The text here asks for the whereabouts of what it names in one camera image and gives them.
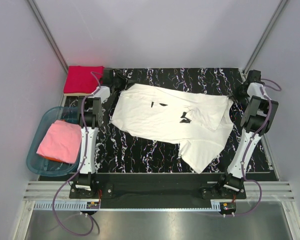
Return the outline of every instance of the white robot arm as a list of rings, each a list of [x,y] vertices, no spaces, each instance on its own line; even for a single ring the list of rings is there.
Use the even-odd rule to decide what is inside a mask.
[[[115,73],[112,68],[103,70],[102,84],[99,90],[88,98],[78,99],[78,121],[81,126],[81,152],[79,174],[73,179],[71,185],[70,198],[92,198],[97,194],[96,167],[95,167],[95,147],[99,127],[103,123],[102,103],[114,92],[128,89],[134,84],[133,81],[120,73]]]
[[[239,102],[249,98],[248,106],[241,120],[243,127],[241,140],[231,164],[218,183],[212,188],[203,188],[202,197],[204,199],[220,199],[220,197],[232,199],[234,195],[244,192],[243,173],[247,171],[257,143],[270,129],[279,105],[277,101],[271,100],[267,95],[264,84],[261,82],[261,72],[257,70],[249,71],[246,81],[237,87],[229,98]]]

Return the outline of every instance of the magenta cloth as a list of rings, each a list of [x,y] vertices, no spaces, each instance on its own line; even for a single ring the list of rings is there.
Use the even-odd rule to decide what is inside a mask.
[[[48,129],[36,153],[50,160],[74,164],[81,138],[79,125],[56,120]]]

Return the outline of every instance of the black marble table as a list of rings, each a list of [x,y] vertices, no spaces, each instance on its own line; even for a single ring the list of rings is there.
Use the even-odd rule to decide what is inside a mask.
[[[242,83],[237,68],[131,68],[119,69],[123,75],[139,84],[209,95],[228,95]],[[95,166],[98,173],[194,173],[178,156],[178,144],[133,137],[110,124],[118,94],[102,105],[103,126],[95,146]],[[76,107],[77,97],[67,97],[65,106]],[[223,172],[235,156],[242,128],[240,122],[246,104],[234,103],[229,112],[234,123],[224,150],[203,171]],[[269,172],[261,142],[256,146],[248,166],[249,172]]]

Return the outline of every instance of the laundry basket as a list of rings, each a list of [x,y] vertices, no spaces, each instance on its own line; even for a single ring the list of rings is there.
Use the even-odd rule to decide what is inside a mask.
[[[77,170],[80,151],[74,164],[48,160],[37,154],[38,147],[44,139],[51,124],[53,124],[56,120],[64,120],[71,124],[78,124],[77,113],[77,107],[57,106],[51,108],[43,115],[26,158],[26,165],[31,172],[47,177],[58,177]]]

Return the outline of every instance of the white wall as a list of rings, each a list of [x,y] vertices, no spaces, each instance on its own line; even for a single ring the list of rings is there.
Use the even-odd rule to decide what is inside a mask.
[[[69,65],[244,68],[279,0],[36,0]]]
[[[300,212],[300,1],[290,1],[252,68],[283,88],[269,90],[279,107],[268,137],[280,177],[290,181]]]
[[[65,73],[25,0],[0,0],[0,240],[11,239],[28,180],[26,157]]]

